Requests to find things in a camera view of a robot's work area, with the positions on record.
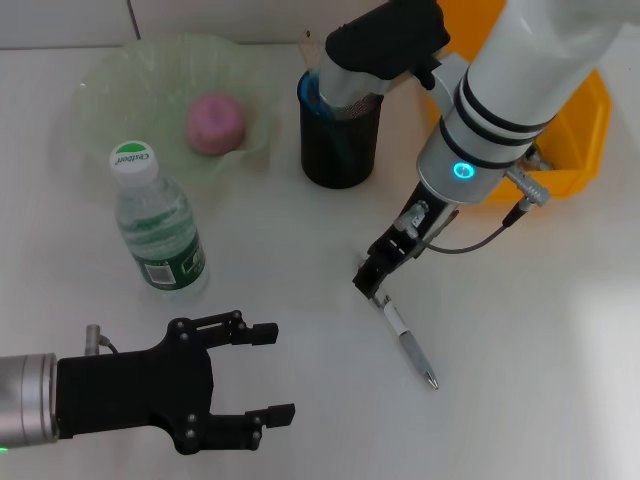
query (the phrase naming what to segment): black ring band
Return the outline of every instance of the black ring band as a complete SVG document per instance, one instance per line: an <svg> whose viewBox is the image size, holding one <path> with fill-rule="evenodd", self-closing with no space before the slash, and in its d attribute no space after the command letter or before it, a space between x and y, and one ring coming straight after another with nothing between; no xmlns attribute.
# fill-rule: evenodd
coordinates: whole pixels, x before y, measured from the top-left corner
<svg viewBox="0 0 640 480"><path fill-rule="evenodd" d="M513 165L517 161L517 160L513 160L512 162L492 163L492 162L487 162L485 160L481 160L465 152L462 148L458 146L455 140L451 138L451 135L449 134L449 130L447 130L447 126L444 124L444 119L442 117L440 117L440 132L442 133L442 138L444 139L445 143L453 153L455 153L461 159L469 162L471 165L475 165L476 167L486 168L487 170L503 170L503 169L509 168L511 165Z"/></svg>
<svg viewBox="0 0 640 480"><path fill-rule="evenodd" d="M462 90L464 92L464 96L469 102L469 105L478 112L478 114L484 118L487 122L494 124L496 127L503 128L504 130L509 130L510 132L515 133L538 133L544 127L549 125L553 118L548 122L541 123L539 125L519 125L517 123L509 122L503 118L498 117L497 115L491 113L489 110L485 108L484 105L480 103L480 101L475 97L473 92L471 91L471 87L469 87L469 71L467 71L464 79L462 80Z"/></svg>
<svg viewBox="0 0 640 480"><path fill-rule="evenodd" d="M464 109L464 105L462 104L462 99L460 98L460 88L456 88L456 95L453 101L454 106L460 115L460 118L464 122L464 124L469 127L476 135L484 138L485 140L495 143L496 145L504 145L505 147L521 147L522 145L528 145L533 143L538 135L534 135L533 137L528 138L506 138L496 133L490 132L489 130L485 130L478 123L471 118L471 115Z"/></svg>

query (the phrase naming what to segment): bottle cap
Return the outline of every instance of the bottle cap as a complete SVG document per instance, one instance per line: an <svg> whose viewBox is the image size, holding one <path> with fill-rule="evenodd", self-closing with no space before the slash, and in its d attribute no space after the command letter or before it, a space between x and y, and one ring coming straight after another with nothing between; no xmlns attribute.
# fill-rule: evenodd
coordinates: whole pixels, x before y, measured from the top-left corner
<svg viewBox="0 0 640 480"><path fill-rule="evenodd" d="M109 158L113 176L123 187L142 187L158 176L158 161L149 145L137 140L121 143Z"/></svg>

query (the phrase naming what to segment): robotic arm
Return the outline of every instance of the robotic arm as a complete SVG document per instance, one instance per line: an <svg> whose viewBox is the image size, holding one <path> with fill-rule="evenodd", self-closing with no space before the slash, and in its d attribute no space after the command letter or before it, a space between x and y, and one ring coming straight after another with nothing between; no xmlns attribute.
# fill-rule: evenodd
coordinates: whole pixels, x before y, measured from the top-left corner
<svg viewBox="0 0 640 480"><path fill-rule="evenodd" d="M420 183L354 278L367 298L425 248L444 251L430 246L433 238L459 206L481 203L503 177L523 199L490 238L549 200L515 163L628 20L640 21L632 0L509 0L471 65L455 54L436 59L449 37L435 0L391 0L328 37L319 92L329 107L384 94L409 73L442 113L418 157Z"/></svg>
<svg viewBox="0 0 640 480"><path fill-rule="evenodd" d="M87 328L88 356L0 358L0 446L15 448L75 435L153 425L183 455L200 450L257 450L262 427L291 424L293 404L211 415L213 375L207 349L276 342L275 323L247 326L239 311L177 318L150 350L98 355L106 340ZM113 351L108 342L103 343Z"/></svg>

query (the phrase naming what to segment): black mesh pen holder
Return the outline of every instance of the black mesh pen holder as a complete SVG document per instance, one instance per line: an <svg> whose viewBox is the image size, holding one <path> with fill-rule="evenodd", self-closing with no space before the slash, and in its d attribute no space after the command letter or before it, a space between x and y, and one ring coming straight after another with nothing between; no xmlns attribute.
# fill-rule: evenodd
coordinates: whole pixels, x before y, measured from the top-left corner
<svg viewBox="0 0 640 480"><path fill-rule="evenodd" d="M323 187L354 187L373 171L383 97L371 95L366 103L330 112L326 105L322 111L313 106L319 102L314 93L307 72L298 82L302 169Z"/></svg>

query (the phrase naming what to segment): blue indicator light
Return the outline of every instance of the blue indicator light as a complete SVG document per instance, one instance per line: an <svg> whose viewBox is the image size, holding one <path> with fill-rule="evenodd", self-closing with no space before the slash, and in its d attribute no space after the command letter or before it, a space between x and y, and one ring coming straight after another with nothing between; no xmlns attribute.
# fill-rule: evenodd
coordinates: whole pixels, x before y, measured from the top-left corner
<svg viewBox="0 0 640 480"><path fill-rule="evenodd" d="M467 180L476 174L476 169L467 162L458 162L453 166L453 174L462 180Z"/></svg>

